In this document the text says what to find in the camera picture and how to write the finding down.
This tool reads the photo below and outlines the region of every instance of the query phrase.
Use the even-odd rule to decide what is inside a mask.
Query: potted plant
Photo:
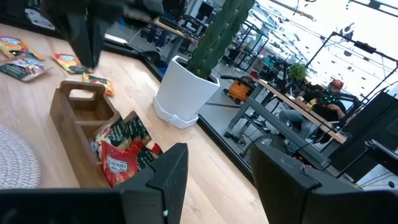
[[[152,104],[156,115],[183,129],[198,120],[199,109],[220,87],[211,74],[255,0],[227,0],[199,40],[190,60],[175,56]]]
[[[289,67],[287,74],[292,78],[292,80],[300,82],[307,76],[307,69],[301,63],[294,63]]]

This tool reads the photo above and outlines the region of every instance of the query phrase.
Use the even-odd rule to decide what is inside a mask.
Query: red cap
[[[340,80],[333,80],[333,81],[331,81],[330,84],[334,85],[339,90],[341,90],[343,88],[343,86],[344,86],[344,83],[342,81],[340,81]]]

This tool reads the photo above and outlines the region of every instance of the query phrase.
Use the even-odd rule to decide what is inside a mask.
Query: orange vacuum cleaner
[[[222,75],[220,77],[224,80],[234,80],[229,89],[224,89],[223,92],[228,94],[236,104],[240,104],[242,101],[246,101],[248,96],[255,89],[254,84],[256,83],[249,76],[243,76],[241,78],[233,77],[231,75]]]

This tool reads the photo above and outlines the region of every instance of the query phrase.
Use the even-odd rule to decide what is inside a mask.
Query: white planter
[[[171,60],[152,104],[160,119],[183,129],[196,123],[199,109],[217,91],[220,81],[213,75],[214,83],[199,78],[177,61],[187,59],[175,56]]]

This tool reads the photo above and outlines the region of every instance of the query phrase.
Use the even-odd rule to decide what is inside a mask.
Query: green snack packet
[[[90,146],[98,159],[101,159],[102,155],[102,141],[121,150],[126,150],[129,147],[131,138],[121,117],[113,123],[100,127],[94,133],[94,138],[90,140]]]
[[[126,125],[126,129],[132,141],[140,140],[143,145],[146,146],[146,144],[152,140],[148,130],[145,128],[135,111],[129,113],[129,115],[124,119],[124,124]]]
[[[139,152],[137,155],[137,160],[138,160],[138,170],[141,170],[146,166],[148,166],[152,161],[154,161],[155,157],[150,153],[150,151],[146,147],[143,147],[141,149],[141,152]]]

